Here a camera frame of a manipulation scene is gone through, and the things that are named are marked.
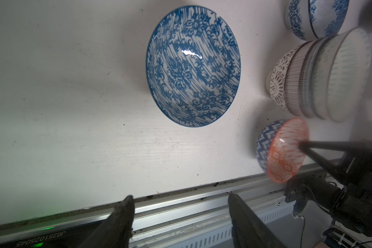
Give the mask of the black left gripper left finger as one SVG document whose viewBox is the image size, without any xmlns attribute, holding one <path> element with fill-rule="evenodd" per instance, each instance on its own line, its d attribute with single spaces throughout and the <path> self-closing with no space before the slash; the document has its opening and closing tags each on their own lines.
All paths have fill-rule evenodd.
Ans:
<svg viewBox="0 0 372 248">
<path fill-rule="evenodd" d="M 127 248 L 132 237 L 134 215 L 135 202 L 133 196 L 128 195 L 79 247 Z"/>
</svg>

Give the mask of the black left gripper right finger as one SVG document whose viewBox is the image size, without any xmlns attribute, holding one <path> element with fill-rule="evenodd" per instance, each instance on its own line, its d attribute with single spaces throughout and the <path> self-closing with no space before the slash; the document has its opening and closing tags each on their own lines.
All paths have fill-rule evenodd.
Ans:
<svg viewBox="0 0 372 248">
<path fill-rule="evenodd" d="M 230 193 L 228 196 L 228 206 L 233 225 L 231 233 L 234 247 L 285 247 L 239 195 Z"/>
</svg>

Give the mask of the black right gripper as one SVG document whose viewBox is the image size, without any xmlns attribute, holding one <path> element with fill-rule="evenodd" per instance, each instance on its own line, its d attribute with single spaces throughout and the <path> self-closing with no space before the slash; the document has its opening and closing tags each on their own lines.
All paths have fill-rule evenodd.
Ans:
<svg viewBox="0 0 372 248">
<path fill-rule="evenodd" d="M 334 165 L 312 149 L 344 152 Z M 372 237 L 372 141 L 303 141 L 299 149 L 341 183 L 344 196 L 337 206 L 339 222 L 347 228 Z"/>
</svg>

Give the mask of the dark navy petal bowl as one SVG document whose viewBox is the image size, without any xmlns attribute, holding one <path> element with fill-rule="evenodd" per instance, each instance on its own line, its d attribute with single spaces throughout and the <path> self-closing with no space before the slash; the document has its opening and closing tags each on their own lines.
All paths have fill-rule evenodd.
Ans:
<svg viewBox="0 0 372 248">
<path fill-rule="evenodd" d="M 312 75 L 315 66 L 315 61 L 318 56 L 319 50 L 327 42 L 327 38 L 320 38 L 312 43 L 307 51 L 303 61 L 302 69 L 300 72 L 299 80 L 299 106 L 302 114 L 307 118 L 315 118 L 316 114 L 313 109 L 312 97 Z"/>
</svg>

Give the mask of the orange patterned bowl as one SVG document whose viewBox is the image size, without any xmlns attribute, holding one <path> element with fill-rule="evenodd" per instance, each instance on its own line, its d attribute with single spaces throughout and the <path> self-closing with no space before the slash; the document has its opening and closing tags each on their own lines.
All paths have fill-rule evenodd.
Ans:
<svg viewBox="0 0 372 248">
<path fill-rule="evenodd" d="M 260 168 L 276 183 L 289 181 L 305 159 L 299 144 L 309 139 L 308 125 L 301 118 L 271 122 L 259 132 L 255 142 Z"/>
</svg>

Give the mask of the white green patterned bowl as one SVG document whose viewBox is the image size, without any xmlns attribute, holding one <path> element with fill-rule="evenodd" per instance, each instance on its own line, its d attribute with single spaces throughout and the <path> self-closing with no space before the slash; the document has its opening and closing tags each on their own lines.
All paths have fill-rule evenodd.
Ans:
<svg viewBox="0 0 372 248">
<path fill-rule="evenodd" d="M 311 79 L 313 110 L 318 118 L 341 123 L 354 113 L 367 85 L 371 56 L 370 38 L 362 28 L 323 44 Z"/>
</svg>

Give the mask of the pink striped bowl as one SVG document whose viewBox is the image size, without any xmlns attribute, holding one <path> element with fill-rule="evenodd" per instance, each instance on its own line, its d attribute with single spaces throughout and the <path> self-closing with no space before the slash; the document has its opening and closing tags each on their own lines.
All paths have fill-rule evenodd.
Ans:
<svg viewBox="0 0 372 248">
<path fill-rule="evenodd" d="M 294 116 L 301 116 L 299 105 L 299 82 L 304 60 L 313 42 L 308 41 L 300 45 L 292 57 L 285 79 L 285 102 L 289 112 Z"/>
</svg>

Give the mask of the blue floral swirl bowl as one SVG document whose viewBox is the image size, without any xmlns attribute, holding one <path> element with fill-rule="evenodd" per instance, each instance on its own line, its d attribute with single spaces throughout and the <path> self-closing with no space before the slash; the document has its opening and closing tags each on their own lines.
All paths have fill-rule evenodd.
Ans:
<svg viewBox="0 0 372 248">
<path fill-rule="evenodd" d="M 241 56 L 227 23 L 202 6 L 179 7 L 156 26 L 146 52 L 152 98 L 173 122 L 191 128 L 218 120 L 231 106 Z"/>
</svg>

